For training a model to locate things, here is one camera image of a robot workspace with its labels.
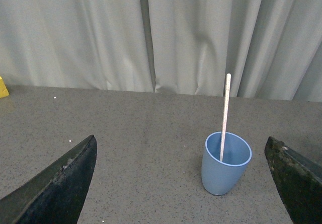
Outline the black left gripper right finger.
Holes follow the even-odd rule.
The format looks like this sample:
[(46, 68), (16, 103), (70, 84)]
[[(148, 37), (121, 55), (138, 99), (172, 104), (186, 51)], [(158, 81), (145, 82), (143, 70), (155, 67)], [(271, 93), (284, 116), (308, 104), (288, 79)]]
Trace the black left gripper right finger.
[(265, 156), (293, 223), (321, 223), (321, 166), (273, 137)]

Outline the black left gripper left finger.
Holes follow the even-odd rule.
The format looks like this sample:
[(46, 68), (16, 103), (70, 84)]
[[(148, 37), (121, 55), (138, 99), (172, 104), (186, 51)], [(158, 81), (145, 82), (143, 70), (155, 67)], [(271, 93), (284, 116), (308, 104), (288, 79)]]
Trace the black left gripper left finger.
[(97, 159), (88, 136), (28, 182), (1, 199), (1, 223), (77, 223)]

